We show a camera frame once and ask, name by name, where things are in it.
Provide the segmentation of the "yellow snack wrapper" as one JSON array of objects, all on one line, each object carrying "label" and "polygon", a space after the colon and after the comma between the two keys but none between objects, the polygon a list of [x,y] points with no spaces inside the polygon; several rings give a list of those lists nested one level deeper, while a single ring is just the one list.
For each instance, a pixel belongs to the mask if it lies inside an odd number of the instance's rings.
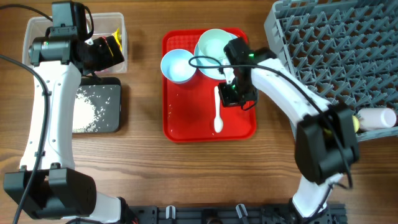
[{"label": "yellow snack wrapper", "polygon": [[115,38],[116,43],[119,46],[120,51],[122,51],[123,48],[122,48],[122,37],[121,37],[120,29],[117,28],[117,30],[112,33],[112,36]]}]

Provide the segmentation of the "mint green bowl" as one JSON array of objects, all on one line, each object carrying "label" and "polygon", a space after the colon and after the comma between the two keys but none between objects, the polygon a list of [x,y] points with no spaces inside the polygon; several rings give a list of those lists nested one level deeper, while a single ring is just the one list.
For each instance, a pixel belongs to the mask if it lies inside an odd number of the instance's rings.
[{"label": "mint green bowl", "polygon": [[224,47],[232,39],[231,35],[224,30],[209,29],[200,36],[198,48],[204,56],[223,60],[226,58]]}]

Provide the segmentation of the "light blue bowl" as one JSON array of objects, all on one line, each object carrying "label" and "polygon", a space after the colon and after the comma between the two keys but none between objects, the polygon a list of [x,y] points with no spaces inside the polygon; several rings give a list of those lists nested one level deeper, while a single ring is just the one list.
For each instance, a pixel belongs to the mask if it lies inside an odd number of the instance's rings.
[{"label": "light blue bowl", "polygon": [[191,58],[193,58],[193,54],[184,49],[174,49],[167,52],[160,64],[164,78],[176,84],[190,81],[197,70],[189,64]]}]

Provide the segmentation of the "white rice pile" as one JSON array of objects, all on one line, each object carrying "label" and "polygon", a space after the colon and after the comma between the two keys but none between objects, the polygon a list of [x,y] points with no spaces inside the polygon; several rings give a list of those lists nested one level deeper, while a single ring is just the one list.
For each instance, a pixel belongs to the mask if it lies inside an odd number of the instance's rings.
[{"label": "white rice pile", "polygon": [[105,121],[106,107],[110,97],[100,94],[105,87],[96,90],[96,85],[80,86],[77,90],[74,112],[73,133],[97,133]]}]

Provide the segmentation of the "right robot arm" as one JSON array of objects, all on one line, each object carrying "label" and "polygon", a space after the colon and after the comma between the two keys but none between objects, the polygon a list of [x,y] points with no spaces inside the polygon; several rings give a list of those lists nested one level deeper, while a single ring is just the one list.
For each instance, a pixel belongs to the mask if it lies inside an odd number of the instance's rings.
[{"label": "right robot arm", "polygon": [[347,188],[353,187],[350,167],[359,160],[359,149],[352,111],[345,103],[333,105],[309,90],[266,47],[252,50],[239,37],[223,51],[229,64],[219,71],[232,68],[234,79],[218,85],[222,105],[244,108],[257,103],[263,92],[294,123],[294,156],[302,177],[291,205],[300,222],[318,218],[344,175]]}]

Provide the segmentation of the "white plastic spoon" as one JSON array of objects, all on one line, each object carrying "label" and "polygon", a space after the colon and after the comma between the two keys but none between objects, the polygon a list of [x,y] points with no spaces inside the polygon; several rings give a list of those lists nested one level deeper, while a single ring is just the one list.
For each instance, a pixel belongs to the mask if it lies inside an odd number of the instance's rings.
[{"label": "white plastic spoon", "polygon": [[214,97],[215,97],[215,118],[213,122],[214,130],[216,133],[220,133],[223,130],[223,120],[220,115],[221,99],[219,94],[219,89],[217,86],[214,87]]}]

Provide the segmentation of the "pink plastic cup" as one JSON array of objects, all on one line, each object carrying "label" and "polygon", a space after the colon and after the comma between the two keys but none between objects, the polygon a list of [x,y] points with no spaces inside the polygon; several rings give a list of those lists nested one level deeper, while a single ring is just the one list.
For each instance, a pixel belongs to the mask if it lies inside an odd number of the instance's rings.
[{"label": "pink plastic cup", "polygon": [[360,129],[373,131],[393,127],[397,114],[390,108],[363,108],[358,111]]}]

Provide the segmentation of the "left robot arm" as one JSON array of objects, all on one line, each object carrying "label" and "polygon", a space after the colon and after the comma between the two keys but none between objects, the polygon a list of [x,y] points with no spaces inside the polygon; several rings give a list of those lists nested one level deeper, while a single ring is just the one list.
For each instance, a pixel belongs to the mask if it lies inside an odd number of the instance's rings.
[{"label": "left robot arm", "polygon": [[30,133],[17,172],[4,176],[3,187],[17,203],[16,214],[34,220],[83,223],[137,223],[121,197],[97,191],[92,177],[75,170],[72,152],[73,111],[81,78],[122,63],[118,39],[93,41],[93,16],[79,2],[52,4],[52,25],[29,47],[36,85]]}]

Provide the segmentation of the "yellow plastic cup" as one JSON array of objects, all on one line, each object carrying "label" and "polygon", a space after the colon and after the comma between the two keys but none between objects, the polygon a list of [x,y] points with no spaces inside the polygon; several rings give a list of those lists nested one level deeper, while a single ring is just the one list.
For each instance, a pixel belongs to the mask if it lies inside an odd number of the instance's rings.
[{"label": "yellow plastic cup", "polygon": [[359,120],[356,116],[352,116],[352,120],[353,120],[354,132],[357,133],[360,128]]}]

